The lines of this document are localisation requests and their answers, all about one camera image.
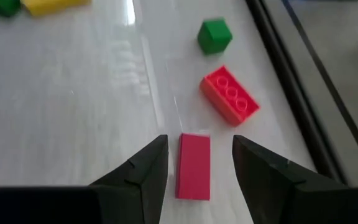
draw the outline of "green block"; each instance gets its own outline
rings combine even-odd
[[[20,9],[20,0],[0,0],[0,16],[13,16]]]
[[[223,18],[204,21],[197,36],[198,44],[206,55],[223,52],[232,39]]]

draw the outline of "table surface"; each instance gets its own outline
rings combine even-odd
[[[204,57],[203,19],[234,39]],[[261,110],[228,126],[198,90],[225,64]],[[211,135],[211,201],[174,197],[178,138]],[[252,223],[237,183],[241,134],[314,169],[243,0],[94,0],[41,18],[0,18],[0,185],[86,185],[158,134],[170,157],[161,223]]]

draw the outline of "toy block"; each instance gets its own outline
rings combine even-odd
[[[211,143],[209,136],[182,134],[177,167],[176,197],[209,200]]]
[[[225,66],[203,78],[201,91],[233,126],[237,126],[259,110],[259,105]]]
[[[91,0],[22,0],[24,6],[33,16],[44,16],[67,7],[88,4]]]
[[[233,36],[223,18],[205,20],[197,41],[205,55],[223,52]]]
[[[13,16],[19,11],[20,6],[20,0],[0,0],[0,16]]]

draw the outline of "red block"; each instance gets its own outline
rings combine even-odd
[[[231,125],[237,126],[259,110],[259,105],[225,66],[203,78],[201,91]]]
[[[182,134],[177,167],[177,198],[209,200],[210,182],[211,143],[209,136]]]

